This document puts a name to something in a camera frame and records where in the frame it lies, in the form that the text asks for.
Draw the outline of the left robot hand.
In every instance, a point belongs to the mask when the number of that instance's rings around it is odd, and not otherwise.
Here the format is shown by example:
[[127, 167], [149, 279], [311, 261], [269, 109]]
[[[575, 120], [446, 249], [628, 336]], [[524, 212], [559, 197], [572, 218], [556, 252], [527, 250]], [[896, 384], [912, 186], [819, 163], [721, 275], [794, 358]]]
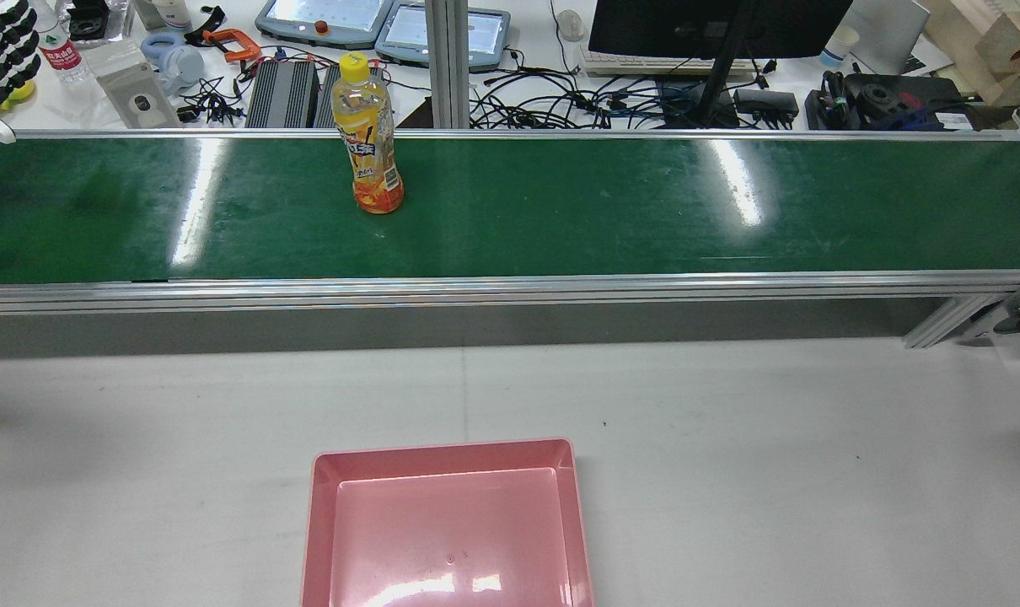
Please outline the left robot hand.
[[[35, 9], [28, 1], [0, 3], [0, 107], [40, 71], [36, 20]], [[16, 135], [12, 127], [0, 119], [0, 143], [13, 142]]]

